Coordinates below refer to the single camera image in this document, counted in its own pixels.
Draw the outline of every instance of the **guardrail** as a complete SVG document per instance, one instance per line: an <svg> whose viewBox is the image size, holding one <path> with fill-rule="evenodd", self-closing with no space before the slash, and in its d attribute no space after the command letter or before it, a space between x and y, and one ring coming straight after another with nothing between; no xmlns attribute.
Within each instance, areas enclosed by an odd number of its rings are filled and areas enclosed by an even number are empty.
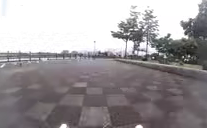
<svg viewBox="0 0 207 128"><path fill-rule="evenodd" d="M0 53L0 63L6 62L20 62L20 61L40 61L41 59L47 60L62 60L71 58L115 58L115 56L102 56L91 54L73 54L73 53Z"/></svg>

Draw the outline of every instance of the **sky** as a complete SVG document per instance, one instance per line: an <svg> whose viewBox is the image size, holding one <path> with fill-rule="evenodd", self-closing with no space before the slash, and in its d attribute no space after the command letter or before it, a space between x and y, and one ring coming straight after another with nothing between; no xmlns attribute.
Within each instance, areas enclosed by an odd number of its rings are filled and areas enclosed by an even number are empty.
<svg viewBox="0 0 207 128"><path fill-rule="evenodd" d="M201 0L0 0L0 52L124 51L110 31L131 5L154 9L159 34L184 37L181 20L195 17Z"/></svg>

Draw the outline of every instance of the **fence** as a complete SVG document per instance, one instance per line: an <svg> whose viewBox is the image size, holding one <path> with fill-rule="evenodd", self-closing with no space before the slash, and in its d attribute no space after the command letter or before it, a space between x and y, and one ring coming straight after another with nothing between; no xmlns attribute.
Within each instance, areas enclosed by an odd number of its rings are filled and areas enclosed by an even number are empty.
<svg viewBox="0 0 207 128"><path fill-rule="evenodd" d="M69 53L0 53L0 63L4 62L20 62L20 61L40 61L42 59L47 60L58 60L58 59L67 59L67 58L90 58L91 55L84 54L69 54Z"/></svg>

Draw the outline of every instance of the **tree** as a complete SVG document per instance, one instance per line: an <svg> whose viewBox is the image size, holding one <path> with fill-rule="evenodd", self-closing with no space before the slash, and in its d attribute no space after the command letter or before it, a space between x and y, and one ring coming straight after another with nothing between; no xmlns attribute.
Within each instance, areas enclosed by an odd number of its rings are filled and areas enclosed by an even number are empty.
<svg viewBox="0 0 207 128"><path fill-rule="evenodd" d="M152 9L146 9L143 14L143 21L140 21L146 39L146 55L148 54L149 42L158 35L158 20L156 20L157 17L153 13L154 11Z"/></svg>
<svg viewBox="0 0 207 128"><path fill-rule="evenodd" d="M199 12L195 18L181 21L181 26L184 34L196 43L200 63L207 61L207 0L202 0L199 4Z"/></svg>
<svg viewBox="0 0 207 128"><path fill-rule="evenodd" d="M134 28L131 31L131 41L133 41L133 55L135 54L135 51L139 51L140 43L143 41L143 26L140 24L140 16L141 13L136 11L137 6L131 6L130 9L130 20L134 24Z"/></svg>
<svg viewBox="0 0 207 128"><path fill-rule="evenodd" d="M111 31L111 34L114 38L122 39L125 41L125 58L127 56L127 43L131 39L131 33L134 29L134 23L132 19L126 19L125 21L121 21L118 24L119 31Z"/></svg>
<svg viewBox="0 0 207 128"><path fill-rule="evenodd" d="M195 18L181 21L184 34L191 38L207 39L207 0L199 4L199 13Z"/></svg>

